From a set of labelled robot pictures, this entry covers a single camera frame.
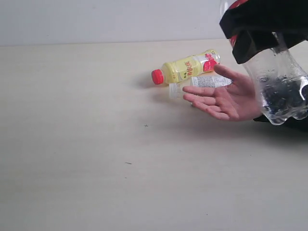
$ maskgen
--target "white wall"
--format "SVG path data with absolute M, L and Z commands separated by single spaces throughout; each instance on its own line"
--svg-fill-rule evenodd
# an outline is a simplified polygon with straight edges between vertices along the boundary
M 0 0 L 0 45 L 223 38 L 219 0 Z

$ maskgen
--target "white label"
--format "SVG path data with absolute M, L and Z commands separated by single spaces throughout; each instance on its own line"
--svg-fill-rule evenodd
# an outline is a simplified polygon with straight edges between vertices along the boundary
M 192 77 L 192 85 L 200 88 L 220 88 L 231 84 L 232 81 L 223 76 Z

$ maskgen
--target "yellow bottle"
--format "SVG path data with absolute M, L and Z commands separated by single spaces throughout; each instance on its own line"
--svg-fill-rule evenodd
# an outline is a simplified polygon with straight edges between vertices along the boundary
M 220 55 L 215 50 L 207 50 L 198 55 L 165 63 L 161 69 L 152 72 L 152 80 L 156 85 L 162 83 L 179 83 L 192 76 L 211 72 L 220 63 Z

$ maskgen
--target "plastic bottle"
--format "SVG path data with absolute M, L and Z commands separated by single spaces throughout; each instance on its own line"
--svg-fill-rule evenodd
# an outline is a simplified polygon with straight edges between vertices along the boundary
M 221 17 L 248 0 L 221 0 Z M 287 49 L 281 34 L 274 33 L 278 46 L 264 50 L 243 64 L 253 79 L 256 98 L 262 113 L 274 125 L 288 118 L 302 120 L 308 116 L 303 88 L 308 85 L 307 73 L 298 65 Z M 230 39 L 232 47 L 236 36 Z
M 220 75 L 191 77 L 190 80 L 169 84 L 169 97 L 171 99 L 182 98 L 183 87 L 195 86 L 201 88 L 219 88 L 231 84 L 232 81 Z
M 207 50 L 199 55 L 163 64 L 161 69 L 152 72 L 152 80 L 156 85 L 178 83 L 211 72 L 220 63 L 220 56 L 215 50 Z

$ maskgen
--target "clear bottle with water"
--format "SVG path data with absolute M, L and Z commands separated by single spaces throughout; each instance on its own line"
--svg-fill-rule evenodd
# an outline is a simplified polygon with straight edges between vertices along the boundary
M 247 1 L 221 0 L 220 16 Z M 272 124 L 281 125 L 288 118 L 302 120 L 308 116 L 308 76 L 290 54 L 283 36 L 273 34 L 278 46 L 258 53 L 243 66 L 254 81 L 262 113 Z M 230 43 L 235 45 L 236 36 Z

